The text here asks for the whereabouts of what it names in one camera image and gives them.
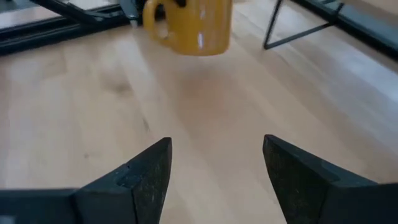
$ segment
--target black metal frame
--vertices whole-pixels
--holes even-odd
[[[299,39],[301,37],[305,37],[306,35],[312,34],[314,32],[317,32],[317,31],[326,29],[327,27],[335,25],[336,21],[337,21],[337,18],[338,18],[338,15],[339,15],[340,11],[342,10],[342,8],[344,7],[344,3],[340,3],[338,8],[336,9],[336,11],[330,17],[326,18],[326,20],[328,21],[326,24],[314,27],[312,29],[303,31],[301,33],[292,35],[290,37],[286,37],[286,38],[284,38],[282,40],[278,40],[276,42],[269,43],[269,41],[271,39],[271,35],[272,35],[273,31],[274,31],[275,24],[277,22],[277,18],[278,18],[278,15],[279,15],[280,8],[282,7],[283,1],[284,0],[277,0],[276,3],[275,3],[274,11],[272,12],[271,20],[270,20],[270,22],[268,24],[266,37],[264,38],[264,43],[263,43],[263,48],[266,49],[266,50],[269,50],[271,48],[277,47],[277,46],[282,45],[282,44],[286,44],[286,43],[288,43],[288,42],[290,42],[292,40]],[[335,0],[325,0],[325,3],[328,4],[328,3],[331,3],[333,1],[335,1]]]
[[[0,30],[0,55],[34,49],[95,32],[142,24],[145,0],[120,0],[120,4],[83,10],[58,0],[31,0],[63,17],[55,17]],[[157,19],[164,17],[162,9]]]

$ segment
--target mug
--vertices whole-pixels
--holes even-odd
[[[155,26],[156,7],[166,13],[167,37]],[[207,56],[224,53],[229,47],[233,0],[148,0],[144,7],[144,28],[153,39],[183,55]]]

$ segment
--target wooden floor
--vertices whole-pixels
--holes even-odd
[[[219,56],[126,26],[0,58],[0,187],[80,187],[170,136],[161,223],[285,223],[265,134],[397,182],[398,65],[334,27],[263,51],[273,3],[235,4]],[[322,22],[288,3],[275,39]]]

